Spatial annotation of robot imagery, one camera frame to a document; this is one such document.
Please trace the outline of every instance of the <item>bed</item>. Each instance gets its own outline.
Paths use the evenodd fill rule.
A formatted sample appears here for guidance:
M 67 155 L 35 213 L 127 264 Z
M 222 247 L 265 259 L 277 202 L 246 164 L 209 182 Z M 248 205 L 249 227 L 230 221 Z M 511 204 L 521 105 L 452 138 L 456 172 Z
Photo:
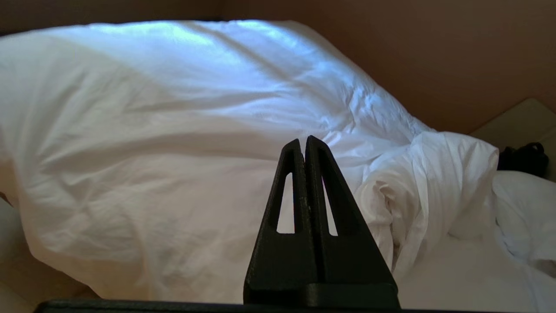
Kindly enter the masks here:
M 0 95 L 0 162 L 14 173 L 4 184 L 29 248 L 101 297 L 241 302 L 280 149 L 314 135 L 334 153 L 403 307 L 554 308 L 550 275 L 509 254 L 513 224 L 496 225 L 496 148 L 427 127 L 298 23 L 7 36 Z M 292 221 L 281 221 L 287 232 Z M 447 288 L 439 273 L 462 268 Z

